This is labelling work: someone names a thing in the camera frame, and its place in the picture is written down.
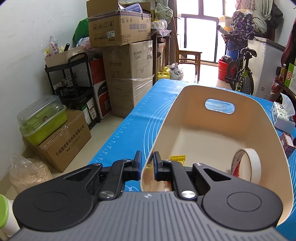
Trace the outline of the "yellow toy block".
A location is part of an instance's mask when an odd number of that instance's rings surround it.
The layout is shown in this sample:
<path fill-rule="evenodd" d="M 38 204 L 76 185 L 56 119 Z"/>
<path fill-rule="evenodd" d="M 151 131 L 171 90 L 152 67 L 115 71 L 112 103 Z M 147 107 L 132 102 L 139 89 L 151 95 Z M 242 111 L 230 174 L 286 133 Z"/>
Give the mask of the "yellow toy block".
<path fill-rule="evenodd" d="M 186 160 L 186 155 L 170 156 L 170 161 L 181 163 L 183 166 L 185 166 L 185 160 Z"/>

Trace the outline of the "beige plastic storage bin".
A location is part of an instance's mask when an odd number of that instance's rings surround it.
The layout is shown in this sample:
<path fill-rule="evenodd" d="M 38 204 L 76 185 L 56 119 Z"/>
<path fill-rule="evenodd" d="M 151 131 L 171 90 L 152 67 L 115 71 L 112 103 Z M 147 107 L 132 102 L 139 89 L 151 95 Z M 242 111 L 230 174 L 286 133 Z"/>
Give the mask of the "beige plastic storage bin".
<path fill-rule="evenodd" d="M 280 138 L 264 110 L 264 100 L 229 90 L 186 86 L 178 94 L 162 124 L 150 124 L 144 146 L 162 159 L 184 155 L 191 166 L 200 162 L 229 173 L 239 149 L 254 149 L 261 162 L 260 185 L 275 192 L 283 203 L 279 222 L 293 207 L 288 160 Z"/>

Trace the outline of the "white tape roll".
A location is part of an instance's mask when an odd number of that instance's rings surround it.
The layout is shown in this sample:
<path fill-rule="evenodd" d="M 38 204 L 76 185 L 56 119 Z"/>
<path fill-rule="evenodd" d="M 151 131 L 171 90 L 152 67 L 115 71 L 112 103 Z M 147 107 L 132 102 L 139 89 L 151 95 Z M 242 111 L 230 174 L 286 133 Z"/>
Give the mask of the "white tape roll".
<path fill-rule="evenodd" d="M 261 162 L 255 149 L 238 149 L 231 163 L 231 175 L 248 182 L 259 184 L 261 179 Z"/>

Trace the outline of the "blue silicone mat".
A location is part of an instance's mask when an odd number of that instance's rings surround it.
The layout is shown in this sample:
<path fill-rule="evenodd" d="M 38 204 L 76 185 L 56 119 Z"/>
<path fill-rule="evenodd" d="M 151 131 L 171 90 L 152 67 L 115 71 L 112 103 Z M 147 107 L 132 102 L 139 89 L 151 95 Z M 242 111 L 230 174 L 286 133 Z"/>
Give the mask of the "blue silicone mat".
<path fill-rule="evenodd" d="M 220 89 L 224 93 L 226 91 L 234 93 L 224 88 L 206 87 L 177 80 L 162 79 L 145 94 L 132 112 L 122 121 L 97 154 L 95 154 L 89 164 L 102 163 L 105 166 L 111 166 L 113 161 L 119 160 L 122 157 L 130 157 L 131 154 L 135 154 L 139 150 L 142 152 L 142 157 L 147 158 L 169 108 L 177 98 L 177 95 L 186 86 Z M 271 101 L 259 97 L 247 97 L 257 101 L 272 121 L 271 108 L 273 103 Z M 230 113 L 231 110 L 236 110 L 236 107 L 231 104 L 212 100 L 214 98 L 210 99 L 207 102 L 207 105 L 211 107 L 210 110 L 221 110 L 223 113 Z M 295 151 L 287 161 L 292 178 L 293 207 L 290 216 L 277 229 L 288 240 L 295 240 Z"/>

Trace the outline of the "cardboard box on floor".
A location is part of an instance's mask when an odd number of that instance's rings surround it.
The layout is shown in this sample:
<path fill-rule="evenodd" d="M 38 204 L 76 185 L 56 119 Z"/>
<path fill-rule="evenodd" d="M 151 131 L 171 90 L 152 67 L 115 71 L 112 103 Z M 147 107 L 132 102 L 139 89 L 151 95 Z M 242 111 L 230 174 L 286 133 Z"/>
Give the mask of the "cardboard box on floor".
<path fill-rule="evenodd" d="M 41 144 L 34 146 L 25 137 L 23 141 L 43 161 L 58 172 L 63 172 L 91 139 L 84 113 L 67 109 L 67 121 Z"/>

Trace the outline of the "yellow oil jug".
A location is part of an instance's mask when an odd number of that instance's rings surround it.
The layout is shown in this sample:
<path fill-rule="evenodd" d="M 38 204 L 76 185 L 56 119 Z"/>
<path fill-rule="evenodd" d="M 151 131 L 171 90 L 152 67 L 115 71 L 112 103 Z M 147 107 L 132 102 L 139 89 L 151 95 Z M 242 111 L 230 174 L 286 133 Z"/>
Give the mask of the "yellow oil jug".
<path fill-rule="evenodd" d="M 157 72 L 157 80 L 159 79 L 170 79 L 171 69 L 169 66 L 163 68 L 162 71 Z"/>

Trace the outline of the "bag of grain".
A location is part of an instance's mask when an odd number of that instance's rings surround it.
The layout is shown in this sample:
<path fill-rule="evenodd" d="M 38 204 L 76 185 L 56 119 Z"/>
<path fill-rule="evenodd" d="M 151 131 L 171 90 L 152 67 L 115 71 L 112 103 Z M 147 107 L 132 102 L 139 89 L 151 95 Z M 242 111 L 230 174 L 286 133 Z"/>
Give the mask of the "bag of grain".
<path fill-rule="evenodd" d="M 52 173 L 44 162 L 16 153 L 11 157 L 9 176 L 17 194 L 52 179 Z"/>

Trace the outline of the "black shelf cart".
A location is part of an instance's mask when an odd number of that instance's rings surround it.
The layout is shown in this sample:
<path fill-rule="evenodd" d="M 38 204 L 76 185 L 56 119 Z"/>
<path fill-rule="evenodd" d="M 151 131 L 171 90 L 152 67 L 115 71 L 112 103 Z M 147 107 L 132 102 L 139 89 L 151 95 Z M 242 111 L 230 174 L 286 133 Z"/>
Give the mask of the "black shelf cart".
<path fill-rule="evenodd" d="M 78 83 L 78 76 L 73 70 L 74 67 L 81 64 L 85 65 L 86 68 L 87 81 L 85 84 Z M 62 72 L 63 80 L 66 83 L 60 87 L 55 87 L 51 74 L 58 71 Z M 67 108 L 82 111 L 89 129 L 92 129 L 101 121 L 98 105 L 95 100 L 88 56 L 85 52 L 74 54 L 74 56 L 67 59 L 65 64 L 53 67 L 45 66 L 45 72 L 48 76 L 53 94 L 59 96 L 62 104 L 67 106 Z"/>

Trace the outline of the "middle cardboard box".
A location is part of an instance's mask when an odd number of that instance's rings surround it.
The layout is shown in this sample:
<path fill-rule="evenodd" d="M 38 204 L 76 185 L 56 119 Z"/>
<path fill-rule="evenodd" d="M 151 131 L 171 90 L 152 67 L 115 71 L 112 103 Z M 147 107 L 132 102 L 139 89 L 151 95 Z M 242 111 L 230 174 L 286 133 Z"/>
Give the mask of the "middle cardboard box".
<path fill-rule="evenodd" d="M 106 78 L 138 79 L 152 76 L 152 41 L 102 48 Z"/>

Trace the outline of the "wooden chair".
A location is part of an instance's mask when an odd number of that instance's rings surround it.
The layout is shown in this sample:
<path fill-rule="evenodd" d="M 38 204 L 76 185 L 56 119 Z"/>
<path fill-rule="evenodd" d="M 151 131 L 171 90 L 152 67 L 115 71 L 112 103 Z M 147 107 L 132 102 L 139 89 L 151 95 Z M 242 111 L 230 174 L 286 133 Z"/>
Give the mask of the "wooden chair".
<path fill-rule="evenodd" d="M 195 75 L 197 77 L 197 81 L 200 80 L 200 67 L 201 67 L 201 52 L 182 50 L 178 45 L 178 37 L 177 37 L 177 28 L 175 18 L 171 18 L 171 22 L 173 24 L 173 33 L 174 33 L 174 48 L 175 48 L 175 61 L 178 64 L 191 64 L 195 66 Z"/>

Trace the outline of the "green black bicycle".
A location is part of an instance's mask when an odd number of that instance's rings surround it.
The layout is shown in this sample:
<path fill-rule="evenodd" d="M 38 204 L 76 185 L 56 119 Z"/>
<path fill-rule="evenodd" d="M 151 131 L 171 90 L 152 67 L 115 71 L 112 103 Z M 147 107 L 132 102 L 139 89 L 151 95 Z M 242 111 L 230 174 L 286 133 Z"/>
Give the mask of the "green black bicycle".
<path fill-rule="evenodd" d="M 233 51 L 238 51 L 236 60 L 229 62 L 226 70 L 225 81 L 232 90 L 244 94 L 253 95 L 254 80 L 252 71 L 249 68 L 249 61 L 252 57 L 257 57 L 257 52 L 248 47 L 248 40 L 253 40 L 254 32 L 241 35 L 239 32 L 232 32 L 228 35 L 222 35 L 225 39 L 226 47 L 233 44 Z"/>

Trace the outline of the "open cardboard tray on cart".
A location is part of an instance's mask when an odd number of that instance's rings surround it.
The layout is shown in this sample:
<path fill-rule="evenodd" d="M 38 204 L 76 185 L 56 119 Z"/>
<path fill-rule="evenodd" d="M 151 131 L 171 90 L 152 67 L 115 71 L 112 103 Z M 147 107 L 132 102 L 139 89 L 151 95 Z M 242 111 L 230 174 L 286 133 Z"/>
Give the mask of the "open cardboard tray on cart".
<path fill-rule="evenodd" d="M 68 51 L 55 54 L 45 58 L 45 63 L 47 67 L 54 67 L 62 64 L 68 63 L 68 59 L 76 54 L 85 52 L 84 47 L 71 48 Z"/>

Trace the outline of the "floral tissue box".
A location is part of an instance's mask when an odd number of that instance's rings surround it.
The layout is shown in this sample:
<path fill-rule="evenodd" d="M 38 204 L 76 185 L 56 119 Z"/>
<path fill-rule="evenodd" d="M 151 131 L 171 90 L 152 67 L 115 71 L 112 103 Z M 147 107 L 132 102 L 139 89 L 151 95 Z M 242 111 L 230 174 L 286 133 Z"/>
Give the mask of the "floral tissue box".
<path fill-rule="evenodd" d="M 287 95 L 281 93 L 281 97 L 282 103 L 274 102 L 271 108 L 273 125 L 285 133 L 292 134 L 295 128 L 295 121 L 293 119 L 295 109 Z"/>

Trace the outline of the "green white product box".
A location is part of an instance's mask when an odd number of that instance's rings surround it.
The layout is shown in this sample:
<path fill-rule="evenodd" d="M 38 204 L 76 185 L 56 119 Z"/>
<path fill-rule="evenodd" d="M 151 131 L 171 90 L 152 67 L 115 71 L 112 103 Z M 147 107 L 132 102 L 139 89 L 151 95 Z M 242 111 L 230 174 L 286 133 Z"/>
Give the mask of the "green white product box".
<path fill-rule="evenodd" d="M 288 66 L 285 86 L 294 94 L 296 94 L 296 66 L 292 63 L 290 63 Z"/>

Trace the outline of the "white chest freezer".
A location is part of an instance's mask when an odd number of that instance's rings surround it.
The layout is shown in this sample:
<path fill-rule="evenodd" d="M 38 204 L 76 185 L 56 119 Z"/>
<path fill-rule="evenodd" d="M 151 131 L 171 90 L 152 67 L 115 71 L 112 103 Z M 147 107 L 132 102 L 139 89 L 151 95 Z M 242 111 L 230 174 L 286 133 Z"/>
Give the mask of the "white chest freezer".
<path fill-rule="evenodd" d="M 252 57 L 248 64 L 254 81 L 253 96 L 270 100 L 276 69 L 280 66 L 280 59 L 285 48 L 261 37 L 249 40 L 248 47 L 257 52 L 257 56 Z"/>

